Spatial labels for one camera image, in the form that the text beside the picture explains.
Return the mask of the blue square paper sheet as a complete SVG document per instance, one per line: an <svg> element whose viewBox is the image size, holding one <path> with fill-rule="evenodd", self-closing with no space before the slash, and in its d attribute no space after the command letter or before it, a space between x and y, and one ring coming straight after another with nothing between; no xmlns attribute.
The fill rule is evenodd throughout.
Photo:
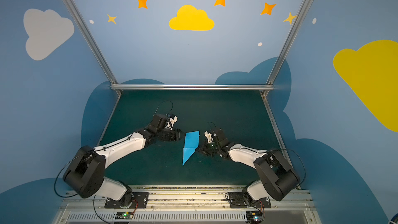
<svg viewBox="0 0 398 224"><path fill-rule="evenodd" d="M182 165L185 165L189 158L195 153L195 150L199 146L199 137L199 131L188 132L185 134Z"/></svg>

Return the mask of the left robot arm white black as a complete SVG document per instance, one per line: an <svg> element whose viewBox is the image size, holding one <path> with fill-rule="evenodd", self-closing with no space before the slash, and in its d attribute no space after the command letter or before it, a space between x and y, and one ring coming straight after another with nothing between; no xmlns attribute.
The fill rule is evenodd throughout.
<svg viewBox="0 0 398 224"><path fill-rule="evenodd" d="M131 207L135 201L132 189L105 177L106 168L157 141L179 141L184 133L174 127L177 120L174 114L154 114L150 124L124 138L94 148L81 147L69 163L63 181L83 199L100 196L116 201L120 208Z"/></svg>

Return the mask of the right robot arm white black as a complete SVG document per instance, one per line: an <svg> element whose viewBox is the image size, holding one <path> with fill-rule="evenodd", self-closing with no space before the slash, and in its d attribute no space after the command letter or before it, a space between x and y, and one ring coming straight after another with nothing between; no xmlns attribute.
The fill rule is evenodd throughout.
<svg viewBox="0 0 398 224"><path fill-rule="evenodd" d="M246 204L257 203L264 198L281 201L298 187L301 178L279 149L258 150L230 142L222 129L205 132L206 141L195 150L209 157L245 164L256 170L259 180L243 190Z"/></svg>

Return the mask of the back horizontal aluminium bar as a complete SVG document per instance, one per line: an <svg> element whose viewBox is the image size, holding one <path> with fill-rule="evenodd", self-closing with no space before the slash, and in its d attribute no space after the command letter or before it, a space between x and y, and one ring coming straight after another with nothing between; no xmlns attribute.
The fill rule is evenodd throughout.
<svg viewBox="0 0 398 224"><path fill-rule="evenodd" d="M271 91L272 85L155 85L111 84L113 90L259 90Z"/></svg>

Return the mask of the right green circuit board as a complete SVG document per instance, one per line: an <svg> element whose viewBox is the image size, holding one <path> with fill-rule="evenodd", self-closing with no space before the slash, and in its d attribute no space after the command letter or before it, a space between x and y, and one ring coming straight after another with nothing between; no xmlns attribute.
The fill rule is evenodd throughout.
<svg viewBox="0 0 398 224"><path fill-rule="evenodd" d="M260 224L263 221L261 212L246 212L246 218L248 224Z"/></svg>

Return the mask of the green circuit board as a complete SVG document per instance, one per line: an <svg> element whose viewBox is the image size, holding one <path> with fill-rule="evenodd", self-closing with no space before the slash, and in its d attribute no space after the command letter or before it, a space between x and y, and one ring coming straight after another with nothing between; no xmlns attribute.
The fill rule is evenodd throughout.
<svg viewBox="0 0 398 224"><path fill-rule="evenodd" d="M263 221L261 212L246 212L246 218L248 224L260 224Z"/></svg>
<svg viewBox="0 0 398 224"><path fill-rule="evenodd" d="M117 212L115 220L132 220L133 217L133 212Z"/></svg>

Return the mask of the left green circuit board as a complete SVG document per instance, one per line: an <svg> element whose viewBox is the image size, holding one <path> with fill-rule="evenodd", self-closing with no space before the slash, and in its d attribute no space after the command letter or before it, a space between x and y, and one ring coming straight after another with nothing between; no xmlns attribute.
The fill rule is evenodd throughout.
<svg viewBox="0 0 398 224"><path fill-rule="evenodd" d="M133 217L133 212L117 212L115 220L132 220Z"/></svg>

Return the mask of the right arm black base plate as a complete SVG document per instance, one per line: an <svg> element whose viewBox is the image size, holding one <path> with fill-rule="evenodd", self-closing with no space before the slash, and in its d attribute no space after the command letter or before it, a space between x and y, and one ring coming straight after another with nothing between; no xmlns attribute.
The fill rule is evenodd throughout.
<svg viewBox="0 0 398 224"><path fill-rule="evenodd" d="M271 208L269 197L254 200L243 192L227 192L225 196L230 204L230 208Z"/></svg>

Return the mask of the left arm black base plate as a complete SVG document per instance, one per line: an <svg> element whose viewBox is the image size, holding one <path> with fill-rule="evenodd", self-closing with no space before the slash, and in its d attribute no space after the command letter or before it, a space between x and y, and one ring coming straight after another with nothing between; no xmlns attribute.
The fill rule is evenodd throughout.
<svg viewBox="0 0 398 224"><path fill-rule="evenodd" d="M124 208L124 209L136 209L136 208L146 208L149 198L149 192L133 192L131 193L131 199L127 203L122 200L113 200L107 198L104 208Z"/></svg>

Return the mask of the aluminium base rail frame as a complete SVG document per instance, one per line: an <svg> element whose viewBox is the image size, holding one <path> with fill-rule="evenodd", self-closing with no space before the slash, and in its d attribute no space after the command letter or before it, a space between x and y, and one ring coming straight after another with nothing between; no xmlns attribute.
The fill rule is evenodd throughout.
<svg viewBox="0 0 398 224"><path fill-rule="evenodd" d="M105 197L63 200L55 224L247 224L246 212L261 212L261 224L321 223L307 190L293 190L282 201L270 199L271 208L230 208L227 192L241 192L234 185L133 186L149 192L146 208L105 209ZM115 220L117 212L133 212L132 220Z"/></svg>

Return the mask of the left slanted aluminium post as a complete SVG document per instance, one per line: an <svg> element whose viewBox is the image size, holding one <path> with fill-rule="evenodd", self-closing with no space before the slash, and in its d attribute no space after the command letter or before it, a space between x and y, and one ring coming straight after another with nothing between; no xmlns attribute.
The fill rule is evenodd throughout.
<svg viewBox="0 0 398 224"><path fill-rule="evenodd" d="M78 7L74 3L74 1L73 0L62 0L62 2L66 6L70 15L72 16L75 24L79 28L81 34L83 35L84 39L86 40L89 48L91 49L92 53L94 54L96 60L98 61L99 65L102 68L107 79L110 81L111 85L118 84L116 77L114 76L113 72L111 71L110 66L108 65L105 57L103 56L100 48L98 47L94 37L92 36L87 24L85 23L82 15L81 15Z"/></svg>

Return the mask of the slanted aluminium post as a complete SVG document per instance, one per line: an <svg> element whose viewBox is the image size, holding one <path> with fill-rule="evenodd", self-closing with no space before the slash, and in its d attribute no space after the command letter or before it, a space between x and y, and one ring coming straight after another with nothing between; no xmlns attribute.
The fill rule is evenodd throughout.
<svg viewBox="0 0 398 224"><path fill-rule="evenodd" d="M273 85L277 78L277 75L278 75L280 69L282 68L284 61L286 60L286 58L288 56L288 53L294 43L294 40L300 30L300 27L310 9L313 1L314 0L303 0L303 2L301 3L300 8L298 9L296 18L294 19L294 23L292 24L292 27L291 27L291 29L288 33L288 36L285 40L285 43L282 47L282 50L281 50L274 66L271 70L271 73L267 79L266 86L268 86L268 88L264 89L261 92L261 96L263 99L265 99L266 96L268 95L268 92L273 89Z"/></svg>
<svg viewBox="0 0 398 224"><path fill-rule="evenodd" d="M118 84L116 77L114 76L113 72L111 71L110 66L108 65L105 57L103 56L100 48L98 47L94 37L92 36L87 24L85 23L82 15L81 15L78 7L74 3L74 1L73 0L62 0L62 2L66 6L70 15L72 16L75 24L79 28L81 34L83 35L84 39L86 40L89 48L91 49L92 53L94 54L96 60L98 61L99 65L102 68L107 79L110 81L111 85Z"/></svg>

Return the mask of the right slanted aluminium post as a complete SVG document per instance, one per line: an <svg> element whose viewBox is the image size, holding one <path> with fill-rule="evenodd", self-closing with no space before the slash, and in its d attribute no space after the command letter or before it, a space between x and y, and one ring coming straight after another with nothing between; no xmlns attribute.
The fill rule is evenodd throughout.
<svg viewBox="0 0 398 224"><path fill-rule="evenodd" d="M261 96L263 99L265 99L266 96L268 95L268 92L273 89L273 85L277 78L277 75L278 75L280 69L282 68L284 61L286 60L286 58L288 56L288 53L294 43L294 40L300 30L300 27L310 9L313 1L314 0L303 0L303 2L301 3L300 8L298 9L296 18L294 19L294 23L292 24L292 27L291 27L291 29L288 33L288 36L285 40L285 43L282 47L282 50L281 50L274 66L271 70L271 73L267 79L266 86L268 86L268 88L264 89L261 92Z"/></svg>

